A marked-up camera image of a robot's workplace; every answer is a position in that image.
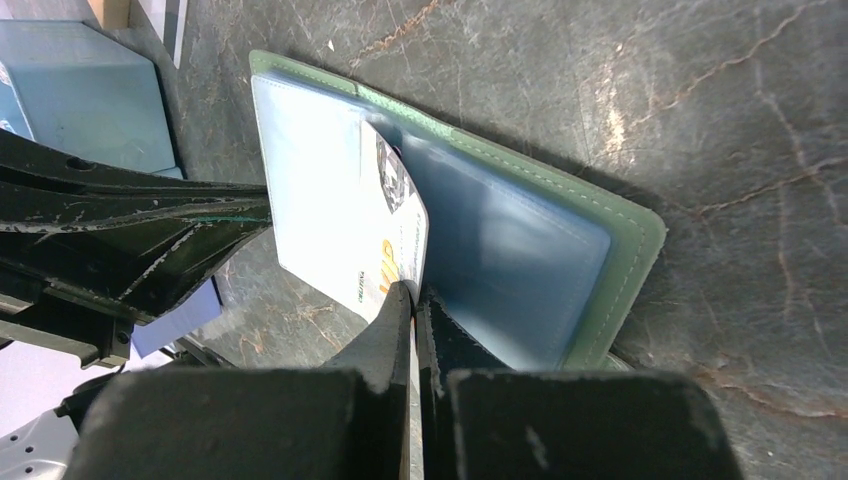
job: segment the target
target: marble surface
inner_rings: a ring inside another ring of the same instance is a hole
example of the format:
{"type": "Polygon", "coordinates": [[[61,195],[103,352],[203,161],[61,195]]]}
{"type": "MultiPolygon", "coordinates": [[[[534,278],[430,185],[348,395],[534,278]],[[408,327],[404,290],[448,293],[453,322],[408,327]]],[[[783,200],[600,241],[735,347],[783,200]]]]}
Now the marble surface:
{"type": "MultiPolygon", "coordinates": [[[[91,17],[28,3],[12,13],[91,17]]],[[[848,475],[844,1],[191,1],[179,71],[137,5],[131,23],[113,36],[159,66],[190,178],[264,181],[261,48],[654,209],[668,240],[614,351],[694,376],[750,478],[848,475]]],[[[281,271],[270,235],[220,272],[226,313],[197,336],[317,365],[365,324],[281,271]]]]}

